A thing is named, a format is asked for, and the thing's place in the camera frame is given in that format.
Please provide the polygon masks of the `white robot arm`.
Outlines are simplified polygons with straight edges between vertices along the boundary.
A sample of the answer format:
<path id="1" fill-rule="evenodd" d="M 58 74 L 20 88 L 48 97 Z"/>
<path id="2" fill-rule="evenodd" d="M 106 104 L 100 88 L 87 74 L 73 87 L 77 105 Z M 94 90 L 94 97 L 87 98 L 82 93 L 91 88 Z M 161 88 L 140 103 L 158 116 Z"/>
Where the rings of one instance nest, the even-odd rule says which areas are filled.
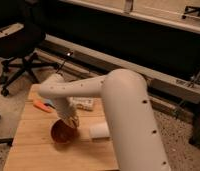
<path id="1" fill-rule="evenodd" d="M 102 100 L 120 171 L 171 171 L 158 130 L 144 77 L 128 69 L 66 82 L 53 74 L 39 87 L 39 95 L 52 101 L 61 123 L 79 126 L 72 97 Z"/>

